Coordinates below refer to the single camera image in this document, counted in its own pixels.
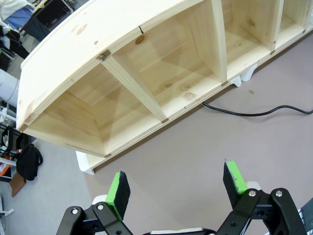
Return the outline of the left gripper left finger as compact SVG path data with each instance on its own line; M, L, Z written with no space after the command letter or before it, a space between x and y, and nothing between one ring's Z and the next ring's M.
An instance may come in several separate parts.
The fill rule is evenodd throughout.
M87 209L68 207L63 215L58 235L130 235L132 232L123 223L131 194L124 171L115 174L106 199L92 204Z

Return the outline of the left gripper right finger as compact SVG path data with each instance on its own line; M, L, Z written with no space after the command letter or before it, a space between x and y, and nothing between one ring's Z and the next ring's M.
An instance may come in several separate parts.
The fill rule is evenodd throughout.
M285 188L271 193L246 185L236 163L224 162L223 183L232 211L217 235L243 235L252 220L262 220L270 235L306 235L305 225Z

